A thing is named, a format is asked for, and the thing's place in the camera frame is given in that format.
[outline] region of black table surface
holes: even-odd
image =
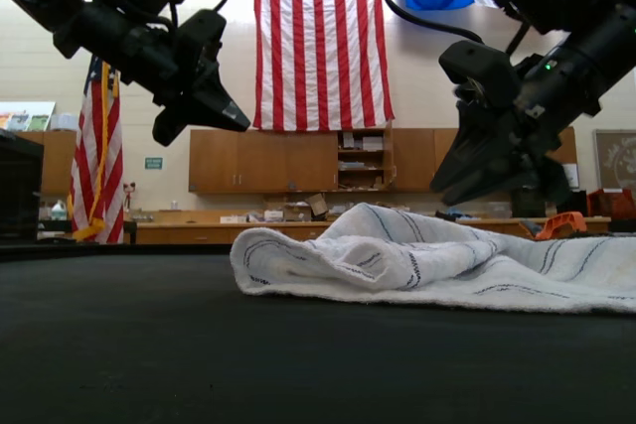
[[[630,316],[247,297],[226,254],[0,264],[0,423],[633,422],[635,393]]]

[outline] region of orange object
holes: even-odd
[[[549,218],[544,229],[535,236],[535,240],[558,238],[558,230],[565,225],[569,225],[572,232],[587,232],[587,223],[582,213],[564,212]]]

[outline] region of wall sign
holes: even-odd
[[[146,170],[161,171],[163,169],[163,158],[146,158]]]

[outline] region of bottle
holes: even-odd
[[[67,207],[63,201],[58,201],[57,204],[51,209],[52,220],[66,220],[67,219]]]

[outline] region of white towel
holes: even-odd
[[[316,240],[267,228],[231,254],[249,295],[532,312],[636,312],[636,238],[533,242],[369,205]]]

